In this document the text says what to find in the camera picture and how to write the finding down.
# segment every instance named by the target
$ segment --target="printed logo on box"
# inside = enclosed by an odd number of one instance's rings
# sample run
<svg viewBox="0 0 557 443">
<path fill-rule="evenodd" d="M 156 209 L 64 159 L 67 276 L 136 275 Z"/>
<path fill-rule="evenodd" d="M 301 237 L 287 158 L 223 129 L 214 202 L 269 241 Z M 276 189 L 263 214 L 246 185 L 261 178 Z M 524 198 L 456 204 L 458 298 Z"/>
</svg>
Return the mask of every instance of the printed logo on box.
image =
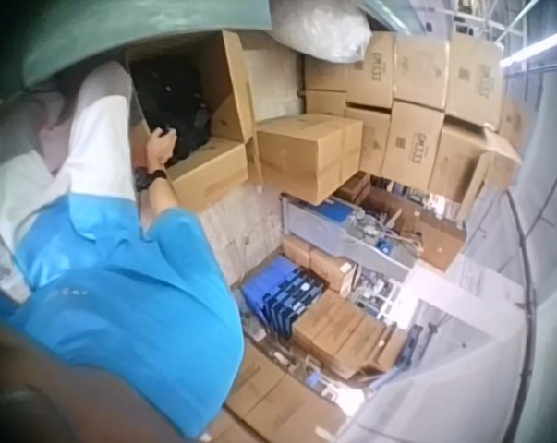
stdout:
<svg viewBox="0 0 557 443">
<path fill-rule="evenodd" d="M 422 164 L 426 156 L 428 155 L 428 147 L 426 146 L 426 142 L 428 141 L 428 137 L 426 134 L 422 134 L 421 132 L 417 132 L 414 136 L 414 144 L 411 150 L 411 161 L 415 164 Z"/>
</svg>

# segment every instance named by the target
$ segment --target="fluorescent light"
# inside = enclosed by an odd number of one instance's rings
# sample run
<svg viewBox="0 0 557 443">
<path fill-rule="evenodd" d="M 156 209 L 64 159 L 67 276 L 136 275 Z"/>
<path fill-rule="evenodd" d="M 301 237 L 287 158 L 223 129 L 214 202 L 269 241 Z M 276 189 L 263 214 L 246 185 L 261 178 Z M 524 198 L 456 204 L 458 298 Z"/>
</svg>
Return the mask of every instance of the fluorescent light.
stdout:
<svg viewBox="0 0 557 443">
<path fill-rule="evenodd" d="M 541 40 L 540 42 L 536 42 L 535 44 L 531 44 L 530 46 L 522 49 L 507 58 L 504 58 L 500 62 L 501 67 L 508 67 L 514 62 L 522 62 L 523 60 L 527 60 L 528 58 L 540 54 L 543 51 L 547 51 L 549 48 L 553 46 L 557 46 L 557 33 L 547 37 L 546 39 Z"/>
</svg>

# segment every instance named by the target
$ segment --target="white plastic bag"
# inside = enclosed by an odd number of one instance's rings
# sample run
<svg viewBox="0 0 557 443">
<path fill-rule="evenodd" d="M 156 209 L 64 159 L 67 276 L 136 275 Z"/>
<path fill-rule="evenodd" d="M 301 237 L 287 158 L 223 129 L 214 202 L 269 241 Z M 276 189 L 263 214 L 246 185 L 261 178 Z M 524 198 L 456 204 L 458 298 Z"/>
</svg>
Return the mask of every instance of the white plastic bag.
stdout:
<svg viewBox="0 0 557 443">
<path fill-rule="evenodd" d="M 335 63 L 364 58 L 369 23 L 353 0 L 272 0 L 272 31 L 278 42 Z"/>
</svg>

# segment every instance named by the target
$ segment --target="cable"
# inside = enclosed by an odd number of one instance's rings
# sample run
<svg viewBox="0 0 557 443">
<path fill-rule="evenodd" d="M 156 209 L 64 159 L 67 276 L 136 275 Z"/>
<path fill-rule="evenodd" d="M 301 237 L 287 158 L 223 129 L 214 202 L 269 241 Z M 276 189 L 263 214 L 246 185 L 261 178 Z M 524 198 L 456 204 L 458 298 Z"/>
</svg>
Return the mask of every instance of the cable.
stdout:
<svg viewBox="0 0 557 443">
<path fill-rule="evenodd" d="M 543 213 L 545 212 L 545 209 L 549 206 L 549 203 L 550 203 L 550 201 L 553 197 L 553 194 L 555 193 L 555 189 L 557 189 L 557 175 L 555 176 L 555 180 L 553 180 L 553 184 L 551 185 L 551 189 L 549 190 L 549 193 L 547 194 L 547 198 L 545 198 L 543 206 L 541 206 L 539 212 L 537 213 L 537 216 L 535 217 L 535 220 L 533 220 L 533 222 L 530 224 L 530 227 L 527 229 L 527 233 L 525 233 L 525 238 L 526 239 L 528 239 L 528 237 L 532 234 L 533 230 L 537 226 L 537 223 L 539 223 L 539 221 L 542 219 Z M 506 266 L 508 266 L 508 263 L 510 263 L 510 261 L 516 256 L 516 254 L 518 254 L 519 249 L 520 248 L 516 249 L 516 251 L 513 254 L 511 254 L 502 263 L 502 265 L 498 268 L 498 272 L 502 273 L 502 271 L 506 268 Z"/>
<path fill-rule="evenodd" d="M 527 251 L 527 238 L 524 235 L 516 205 L 512 193 L 506 192 L 510 209 L 515 217 L 516 231 L 518 232 L 518 239 L 520 247 L 522 248 L 522 257 L 525 268 L 525 308 L 526 308 L 526 321 L 527 321 L 527 342 L 525 344 L 525 356 L 523 361 L 522 372 L 520 374 L 520 384 L 518 392 L 516 393 L 515 407 L 513 408 L 510 422 L 506 428 L 503 436 L 503 443 L 512 443 L 515 440 L 516 431 L 522 417 L 522 412 L 525 409 L 527 401 L 528 387 L 532 377 L 533 363 L 535 359 L 535 340 L 536 340 L 536 317 L 537 317 L 537 296 L 532 287 L 532 277 L 530 272 L 530 261 L 528 260 Z"/>
</svg>

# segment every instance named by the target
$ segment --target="box label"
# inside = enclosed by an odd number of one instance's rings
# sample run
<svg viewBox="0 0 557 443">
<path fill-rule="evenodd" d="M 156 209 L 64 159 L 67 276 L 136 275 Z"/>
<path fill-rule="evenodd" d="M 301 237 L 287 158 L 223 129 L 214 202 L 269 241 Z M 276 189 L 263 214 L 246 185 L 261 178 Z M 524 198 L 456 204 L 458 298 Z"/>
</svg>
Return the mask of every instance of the box label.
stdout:
<svg viewBox="0 0 557 443">
<path fill-rule="evenodd" d="M 491 67 L 483 64 L 478 65 L 478 78 L 476 84 L 478 95 L 488 99 L 493 92 L 493 78 L 491 78 Z"/>
<path fill-rule="evenodd" d="M 422 134 L 421 132 L 414 134 L 414 144 L 412 146 L 410 157 L 410 160 L 413 163 L 422 164 L 424 159 L 428 156 L 428 147 L 426 146 L 427 141 L 428 137 L 426 134 Z"/>
<path fill-rule="evenodd" d="M 385 69 L 384 69 L 384 63 L 382 62 L 382 54 L 372 53 L 371 65 L 370 65 L 370 79 L 372 81 L 381 81 L 384 70 Z"/>
</svg>

